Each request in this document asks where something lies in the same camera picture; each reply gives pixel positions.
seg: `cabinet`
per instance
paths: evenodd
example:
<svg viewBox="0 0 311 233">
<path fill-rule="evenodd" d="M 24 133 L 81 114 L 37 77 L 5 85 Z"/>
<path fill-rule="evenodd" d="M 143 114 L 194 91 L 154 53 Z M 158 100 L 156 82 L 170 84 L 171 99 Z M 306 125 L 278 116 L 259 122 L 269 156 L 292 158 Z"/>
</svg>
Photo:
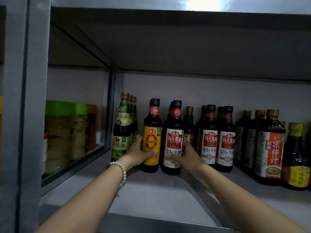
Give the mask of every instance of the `cabinet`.
<svg viewBox="0 0 311 233">
<path fill-rule="evenodd" d="M 122 91 L 138 98 L 139 133 L 152 97 L 161 99 L 163 120 L 173 99 L 182 100 L 183 109 L 194 106 L 195 122 L 207 103 L 234 106 L 234 120 L 243 109 L 269 108 L 280 109 L 282 121 L 311 119 L 311 0 L 0 0 L 0 6 L 0 203 L 5 206 L 0 220 L 7 232 L 33 232 L 43 221 L 39 215 L 48 217 L 45 206 L 61 206 L 102 172 Z M 96 104 L 100 114 L 98 149 L 41 180 L 45 100 Z M 276 187 L 280 201 L 238 170 L 226 175 L 247 190 L 253 186 L 257 196 L 311 229 L 306 218 L 292 214 L 295 209 L 300 216 L 310 215 L 309 192 Z M 223 211 L 217 212 L 217 201 L 204 184 L 163 179 L 160 170 L 134 173 L 108 218 L 136 215 L 233 231 L 215 228 L 232 225 Z M 144 196 L 126 205 L 127 194 L 151 194 L 156 188 L 159 196 L 180 190 L 181 199 L 197 206 L 192 216 L 200 220 L 171 217 L 182 211 L 175 208 L 179 203 L 166 217 L 161 208 L 154 215 L 136 208 L 148 203 Z"/>
</svg>

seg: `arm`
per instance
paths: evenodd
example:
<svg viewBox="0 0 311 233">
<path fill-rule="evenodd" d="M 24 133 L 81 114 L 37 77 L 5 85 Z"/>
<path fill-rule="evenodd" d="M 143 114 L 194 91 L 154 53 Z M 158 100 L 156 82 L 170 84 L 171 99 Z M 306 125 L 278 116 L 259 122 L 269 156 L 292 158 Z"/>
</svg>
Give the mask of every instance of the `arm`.
<svg viewBox="0 0 311 233">
<path fill-rule="evenodd" d="M 127 170 L 156 154 L 140 150 L 139 137 L 118 161 Z M 88 184 L 68 203 L 52 215 L 36 233 L 89 233 L 96 232 L 119 188 L 123 172 L 117 165 L 110 166 Z"/>
<path fill-rule="evenodd" d="M 170 157 L 202 178 L 238 229 L 251 233 L 307 233 L 302 227 L 205 164 L 185 142 L 185 156 Z"/>
</svg>

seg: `beaded bracelet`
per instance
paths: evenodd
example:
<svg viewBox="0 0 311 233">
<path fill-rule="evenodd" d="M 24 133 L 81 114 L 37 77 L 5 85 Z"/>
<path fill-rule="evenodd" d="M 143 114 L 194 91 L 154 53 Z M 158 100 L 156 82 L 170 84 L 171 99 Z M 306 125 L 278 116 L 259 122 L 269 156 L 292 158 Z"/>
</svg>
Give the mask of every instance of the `beaded bracelet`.
<svg viewBox="0 0 311 233">
<path fill-rule="evenodd" d="M 125 171 L 125 168 L 122 164 L 120 164 L 119 162 L 115 161 L 115 162 L 111 162 L 110 165 L 118 165 L 121 169 L 122 169 L 122 172 L 123 172 L 123 179 L 122 179 L 122 182 L 120 184 L 119 187 L 123 186 L 124 183 L 125 183 L 125 180 L 126 180 L 126 171 Z"/>
</svg>

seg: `black bottle cap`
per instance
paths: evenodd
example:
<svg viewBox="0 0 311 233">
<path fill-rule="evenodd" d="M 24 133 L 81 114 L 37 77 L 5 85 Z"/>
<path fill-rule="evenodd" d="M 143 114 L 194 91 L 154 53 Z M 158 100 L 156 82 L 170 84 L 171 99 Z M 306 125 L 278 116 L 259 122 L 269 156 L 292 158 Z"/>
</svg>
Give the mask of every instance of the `black bottle cap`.
<svg viewBox="0 0 311 233">
<path fill-rule="evenodd" d="M 182 101 L 173 100 L 173 108 L 181 108 Z"/>
<path fill-rule="evenodd" d="M 220 112 L 220 113 L 224 112 L 224 107 L 223 106 L 218 106 L 217 111 Z"/>
<path fill-rule="evenodd" d="M 152 98 L 150 100 L 150 106 L 157 106 L 157 107 L 159 107 L 159 105 L 160 105 L 160 99 Z"/>
<path fill-rule="evenodd" d="M 232 113 L 232 112 L 233 112 L 233 106 L 224 107 L 224 113 Z"/>
<path fill-rule="evenodd" d="M 216 106 L 215 105 L 207 105 L 206 111 L 215 112 Z"/>
</svg>

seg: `white wall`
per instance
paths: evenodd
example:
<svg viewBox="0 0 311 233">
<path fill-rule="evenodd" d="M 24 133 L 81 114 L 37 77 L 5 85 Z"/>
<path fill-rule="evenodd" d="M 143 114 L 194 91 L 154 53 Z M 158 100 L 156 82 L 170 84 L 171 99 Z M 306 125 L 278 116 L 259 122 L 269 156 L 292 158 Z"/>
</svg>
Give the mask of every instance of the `white wall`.
<svg viewBox="0 0 311 233">
<path fill-rule="evenodd" d="M 242 79 L 189 78 L 176 76 L 124 74 L 123 91 L 137 97 L 138 132 L 142 134 L 143 119 L 148 115 L 149 100 L 160 99 L 160 117 L 165 121 L 172 100 L 182 100 L 182 117 L 186 106 L 194 107 L 194 122 L 201 106 L 231 105 L 233 120 L 243 110 L 279 109 L 280 121 L 307 123 L 311 121 L 311 85 L 283 81 L 250 81 Z"/>
<path fill-rule="evenodd" d="M 3 65 L 0 65 L 0 95 L 2 79 Z M 107 99 L 108 79 L 109 74 L 102 70 L 48 68 L 47 100 L 97 105 L 97 144 L 100 143 L 103 97 Z"/>
</svg>

